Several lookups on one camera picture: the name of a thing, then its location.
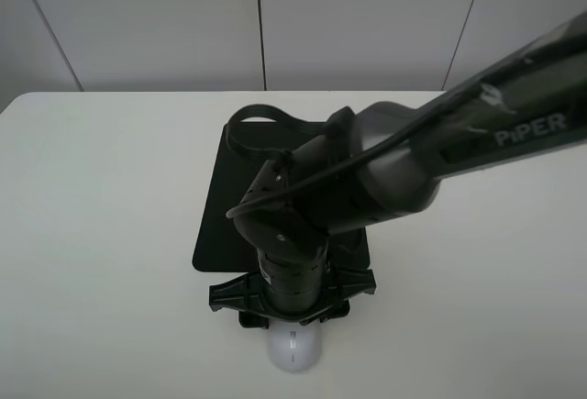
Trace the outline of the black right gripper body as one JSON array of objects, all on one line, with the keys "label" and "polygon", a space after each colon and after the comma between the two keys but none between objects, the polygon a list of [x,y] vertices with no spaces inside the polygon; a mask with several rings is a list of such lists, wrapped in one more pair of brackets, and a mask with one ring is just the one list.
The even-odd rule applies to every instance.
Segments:
[{"label": "black right gripper body", "polygon": [[326,322],[349,313],[349,299],[358,294],[374,294],[376,282],[371,270],[333,266],[322,278],[318,290],[307,294],[287,294],[271,299],[269,285],[258,271],[239,276],[209,288],[209,306],[238,312],[244,328],[267,328],[269,321],[281,320],[307,326]]}]

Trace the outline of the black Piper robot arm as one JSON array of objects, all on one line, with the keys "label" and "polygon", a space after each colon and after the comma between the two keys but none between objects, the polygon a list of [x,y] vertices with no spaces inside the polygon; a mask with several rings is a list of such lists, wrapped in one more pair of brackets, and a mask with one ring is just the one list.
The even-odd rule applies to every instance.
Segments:
[{"label": "black Piper robot arm", "polygon": [[331,239],[427,209],[449,177],[586,140],[586,17],[576,17],[432,101],[343,107],[310,122],[273,105],[239,109],[225,141],[262,161],[227,211],[257,268],[209,289],[243,327],[346,316],[372,271],[334,262]]}]

